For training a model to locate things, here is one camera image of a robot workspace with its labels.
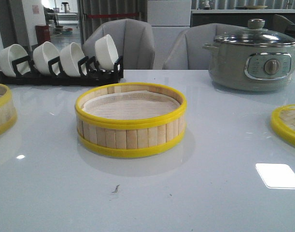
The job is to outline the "bamboo steamer tray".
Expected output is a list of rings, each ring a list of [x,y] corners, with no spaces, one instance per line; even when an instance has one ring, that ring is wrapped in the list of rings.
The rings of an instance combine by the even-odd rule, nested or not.
[[[106,119],[83,111],[83,104],[95,97],[140,90],[172,97],[180,106],[162,116],[136,120]],[[83,93],[75,103],[78,136],[88,149],[111,157],[155,155],[171,149],[183,139],[186,108],[185,96],[165,85],[132,82],[96,87]]]
[[[0,135],[12,127],[17,120],[17,113],[11,90],[0,84]]]

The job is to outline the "yellow plate on shelf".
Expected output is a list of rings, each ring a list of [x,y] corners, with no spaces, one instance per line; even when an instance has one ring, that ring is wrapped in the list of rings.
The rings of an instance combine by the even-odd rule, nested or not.
[[[266,5],[252,5],[252,6],[245,6],[246,10],[263,10],[266,9],[268,6]]]

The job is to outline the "grey chair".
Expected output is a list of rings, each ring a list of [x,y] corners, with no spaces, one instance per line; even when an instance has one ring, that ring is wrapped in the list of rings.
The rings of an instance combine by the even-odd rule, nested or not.
[[[155,58],[155,40],[152,26],[134,19],[109,21],[99,26],[85,41],[82,50],[86,56],[96,55],[95,41],[111,35],[118,55],[123,56],[126,70],[151,70]]]
[[[179,33],[164,63],[163,70],[207,70],[211,53],[202,48],[215,36],[242,29],[241,26],[211,23],[191,27]]]

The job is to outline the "white bowl far left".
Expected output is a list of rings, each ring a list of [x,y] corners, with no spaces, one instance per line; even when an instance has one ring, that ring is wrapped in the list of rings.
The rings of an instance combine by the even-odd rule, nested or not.
[[[12,61],[27,56],[27,51],[19,44],[13,44],[0,52],[0,69],[4,75],[16,77]]]

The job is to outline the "grey chair left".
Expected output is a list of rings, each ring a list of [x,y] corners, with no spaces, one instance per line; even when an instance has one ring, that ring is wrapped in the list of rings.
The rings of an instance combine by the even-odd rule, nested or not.
[[[109,21],[99,26],[85,41],[82,50],[86,56],[96,55],[95,41],[111,35],[118,55],[123,56],[126,70],[151,70],[155,58],[155,40],[152,26],[134,19]]]

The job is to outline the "white bowl right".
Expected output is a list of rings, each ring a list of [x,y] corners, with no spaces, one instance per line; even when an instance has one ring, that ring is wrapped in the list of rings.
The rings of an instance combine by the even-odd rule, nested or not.
[[[107,34],[95,42],[95,53],[102,69],[111,71],[118,60],[118,52],[111,35]]]

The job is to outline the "grey chair right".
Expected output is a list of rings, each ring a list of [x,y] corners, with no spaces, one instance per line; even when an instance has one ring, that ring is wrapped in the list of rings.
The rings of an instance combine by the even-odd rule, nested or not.
[[[211,23],[191,27],[179,33],[164,63],[163,70],[207,70],[211,53],[202,48],[215,36],[242,29],[241,26]]]

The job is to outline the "white cabinet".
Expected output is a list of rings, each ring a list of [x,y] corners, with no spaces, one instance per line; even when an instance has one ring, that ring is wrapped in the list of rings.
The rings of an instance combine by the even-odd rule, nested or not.
[[[147,1],[147,22],[155,39],[153,68],[160,70],[178,34],[190,27],[190,0]]]

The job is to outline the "white bowl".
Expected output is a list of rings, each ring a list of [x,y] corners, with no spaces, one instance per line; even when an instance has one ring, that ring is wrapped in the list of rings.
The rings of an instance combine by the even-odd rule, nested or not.
[[[70,43],[60,51],[60,62],[66,75],[79,77],[78,61],[85,58],[81,47],[77,43]]]
[[[36,69],[44,75],[51,75],[49,71],[48,61],[59,57],[59,51],[49,41],[44,42],[33,51],[33,60]]]
[[[0,52],[0,69],[4,75],[16,77],[12,61],[27,56],[27,51],[19,44],[13,44]]]
[[[111,71],[118,60],[118,52],[111,35],[107,34],[95,42],[95,53],[102,69]]]

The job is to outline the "glass pot lid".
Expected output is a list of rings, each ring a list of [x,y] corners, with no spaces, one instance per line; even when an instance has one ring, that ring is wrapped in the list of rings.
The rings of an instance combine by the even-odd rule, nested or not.
[[[294,46],[295,38],[264,28],[265,20],[255,18],[248,20],[248,27],[217,35],[215,42],[235,45],[253,46]]]

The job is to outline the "red bin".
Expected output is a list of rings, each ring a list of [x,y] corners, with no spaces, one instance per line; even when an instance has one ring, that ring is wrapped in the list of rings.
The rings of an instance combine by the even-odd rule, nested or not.
[[[38,45],[43,44],[44,42],[50,42],[50,31],[48,25],[36,25],[35,26],[36,37]]]

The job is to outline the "black bowl rack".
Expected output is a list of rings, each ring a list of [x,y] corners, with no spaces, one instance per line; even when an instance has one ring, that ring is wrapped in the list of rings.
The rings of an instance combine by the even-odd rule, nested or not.
[[[124,77],[122,56],[114,63],[112,71],[101,70],[95,57],[84,57],[78,61],[78,77],[66,75],[59,57],[48,61],[49,75],[41,74],[36,70],[34,61],[29,55],[14,60],[12,64],[14,65],[14,77],[6,76],[0,69],[0,84],[97,87],[118,83]]]

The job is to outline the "grey-green electric cooking pot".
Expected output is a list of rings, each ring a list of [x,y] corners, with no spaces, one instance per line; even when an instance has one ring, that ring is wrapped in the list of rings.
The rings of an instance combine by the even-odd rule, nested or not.
[[[287,86],[295,71],[295,45],[254,46],[206,43],[210,51],[209,75],[225,87],[266,92]]]

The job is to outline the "woven bamboo steamer lid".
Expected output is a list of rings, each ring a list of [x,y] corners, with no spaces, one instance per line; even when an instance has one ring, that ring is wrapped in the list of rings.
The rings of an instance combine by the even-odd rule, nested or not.
[[[295,104],[276,108],[271,113],[270,125],[278,136],[295,146]]]

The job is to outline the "white steamer liner paper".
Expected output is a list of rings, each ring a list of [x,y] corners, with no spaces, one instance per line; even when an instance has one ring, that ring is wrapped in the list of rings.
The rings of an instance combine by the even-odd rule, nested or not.
[[[162,116],[179,106],[172,97],[140,90],[95,97],[83,104],[83,111],[106,119],[136,120]]]

